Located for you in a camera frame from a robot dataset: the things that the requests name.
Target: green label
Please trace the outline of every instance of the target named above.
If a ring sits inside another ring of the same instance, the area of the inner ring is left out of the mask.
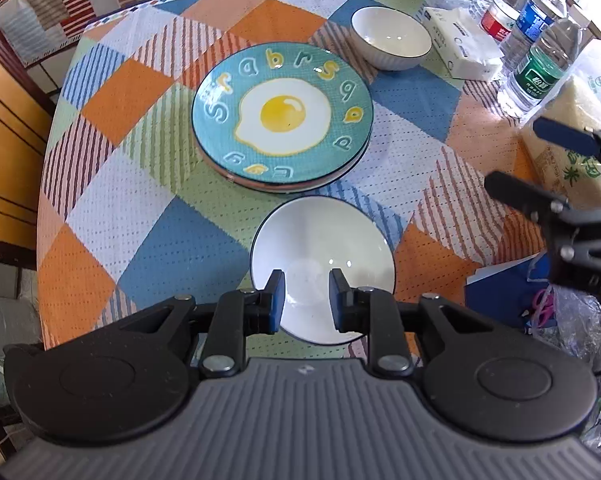
[[[542,99],[558,78],[552,76],[529,51],[514,75],[520,87],[534,99]]]

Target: egg yolk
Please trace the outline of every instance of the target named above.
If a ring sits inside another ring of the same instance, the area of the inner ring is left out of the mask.
[[[304,120],[305,105],[290,95],[272,97],[261,109],[261,123],[277,134],[298,128]]]

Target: cabinet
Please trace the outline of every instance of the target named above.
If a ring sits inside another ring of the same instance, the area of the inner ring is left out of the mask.
[[[36,218],[52,117],[0,64],[0,260],[36,266]]]

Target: blue square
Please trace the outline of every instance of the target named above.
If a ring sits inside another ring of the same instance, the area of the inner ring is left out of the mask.
[[[175,294],[209,303],[234,290],[249,270],[249,252],[175,197],[123,272],[118,285],[138,308]]]
[[[378,3],[375,0],[347,0],[343,5],[336,9],[331,16],[329,16],[329,21],[336,22],[344,27],[349,27],[351,25],[351,17],[353,16],[354,12],[356,12],[358,9],[362,9],[362,7],[386,6]]]
[[[369,86],[373,100],[445,142],[460,90],[417,66],[403,72],[378,72]]]
[[[80,110],[123,61],[125,57],[117,50],[94,45],[65,76],[62,96]]]
[[[198,0],[172,0],[164,4],[158,4],[156,9],[166,10],[172,14],[181,14],[185,10],[189,9]]]

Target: teal plate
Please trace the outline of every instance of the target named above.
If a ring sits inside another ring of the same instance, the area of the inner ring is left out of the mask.
[[[369,139],[373,104],[358,73],[305,43],[265,43],[221,61],[192,106],[198,145],[229,174],[266,184],[325,177]]]

